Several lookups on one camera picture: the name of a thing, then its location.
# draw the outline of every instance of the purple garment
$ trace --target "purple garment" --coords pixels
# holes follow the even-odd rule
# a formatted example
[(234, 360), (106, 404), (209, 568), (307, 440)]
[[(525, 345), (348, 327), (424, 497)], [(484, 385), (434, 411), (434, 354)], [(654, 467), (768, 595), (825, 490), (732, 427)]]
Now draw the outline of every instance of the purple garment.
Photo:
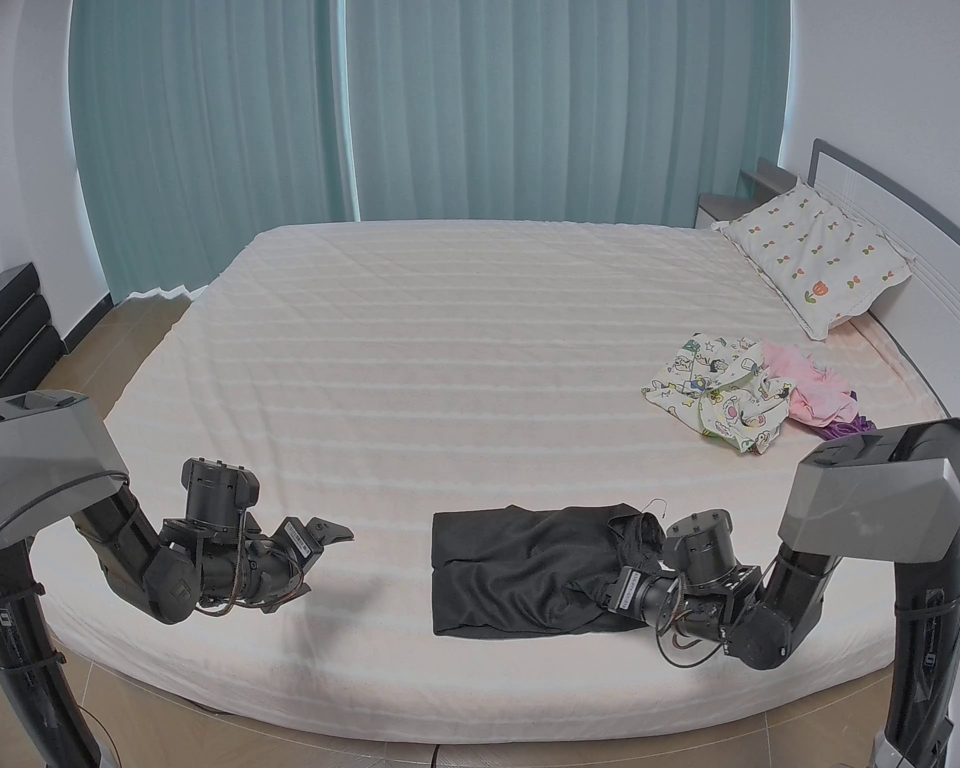
[[(856, 392), (851, 392), (850, 397), (856, 400)], [(876, 424), (860, 415), (853, 421), (832, 421), (827, 426), (811, 426), (810, 429), (823, 440), (836, 440), (862, 432), (875, 432)]]

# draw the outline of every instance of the pillow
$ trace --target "pillow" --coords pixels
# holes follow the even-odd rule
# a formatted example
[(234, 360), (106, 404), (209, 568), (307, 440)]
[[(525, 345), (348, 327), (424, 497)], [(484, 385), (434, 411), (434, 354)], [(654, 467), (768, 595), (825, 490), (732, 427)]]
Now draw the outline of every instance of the pillow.
[(800, 180), (769, 203), (712, 228), (754, 263), (816, 341), (910, 277), (906, 258), (882, 234)]

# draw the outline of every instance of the mattress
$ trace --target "mattress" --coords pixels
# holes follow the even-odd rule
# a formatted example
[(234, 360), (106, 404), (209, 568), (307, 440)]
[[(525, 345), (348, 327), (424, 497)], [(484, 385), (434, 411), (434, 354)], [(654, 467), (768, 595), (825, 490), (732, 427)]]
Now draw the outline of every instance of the mattress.
[(252, 468), (253, 508), (349, 526), (274, 615), (161, 626), (108, 589), (66, 520), (37, 539), (44, 610), (73, 650), (208, 707), (377, 740), (599, 739), (701, 728), (893, 657), (893, 568), (843, 562), (823, 618), (768, 672), (666, 664), (649, 630), (501, 641), (433, 636), (438, 511), (625, 502), (669, 522), (731, 511), (767, 564), (794, 467), (788, 423), (738, 455), (641, 388), (696, 331), (815, 351), (880, 426), (934, 419), (870, 318), (806, 339), (720, 234), (625, 225), (403, 222), (258, 235), (187, 310), (107, 419), (147, 517), (183, 515), (190, 456)]

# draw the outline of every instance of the folded black garment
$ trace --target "folded black garment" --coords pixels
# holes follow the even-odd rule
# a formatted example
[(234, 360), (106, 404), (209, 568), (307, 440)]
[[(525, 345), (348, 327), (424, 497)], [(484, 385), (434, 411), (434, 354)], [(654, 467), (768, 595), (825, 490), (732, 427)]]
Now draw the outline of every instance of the folded black garment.
[(627, 504), (433, 516), (433, 632), (495, 639), (622, 632), (608, 612), (623, 565), (659, 573), (663, 529)]

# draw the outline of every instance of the cartoon print shirt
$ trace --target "cartoon print shirt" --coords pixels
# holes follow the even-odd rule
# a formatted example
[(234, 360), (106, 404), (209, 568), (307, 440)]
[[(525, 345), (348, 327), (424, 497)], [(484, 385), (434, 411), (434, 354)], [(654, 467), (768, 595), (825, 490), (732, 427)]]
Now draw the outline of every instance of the cartoon print shirt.
[(789, 415), (793, 386), (763, 369), (763, 344), (695, 333), (643, 395), (702, 435), (760, 454)]

